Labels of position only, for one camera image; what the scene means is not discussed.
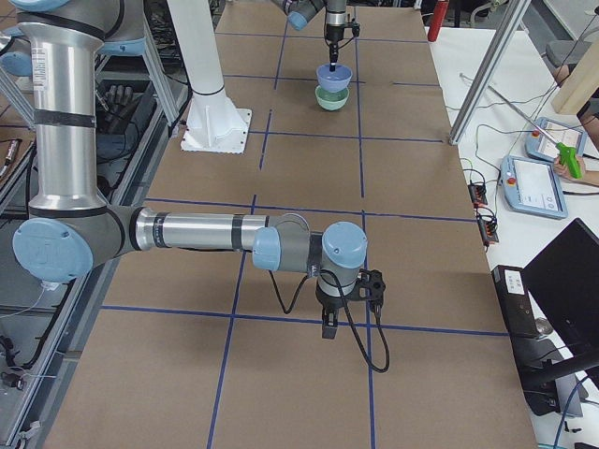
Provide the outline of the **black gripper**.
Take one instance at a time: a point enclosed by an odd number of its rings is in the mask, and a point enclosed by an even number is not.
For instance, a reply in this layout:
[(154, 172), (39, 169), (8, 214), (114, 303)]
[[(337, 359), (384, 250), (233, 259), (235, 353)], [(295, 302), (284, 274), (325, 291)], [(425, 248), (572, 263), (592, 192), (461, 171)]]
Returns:
[(332, 296), (326, 293), (319, 284), (315, 289), (316, 299), (322, 306), (322, 331), (323, 339), (335, 339), (338, 329), (338, 311), (348, 308), (346, 301), (339, 296)]
[(335, 71), (338, 63), (338, 44), (343, 40), (343, 25), (326, 23), (325, 39), (329, 44), (329, 70)]

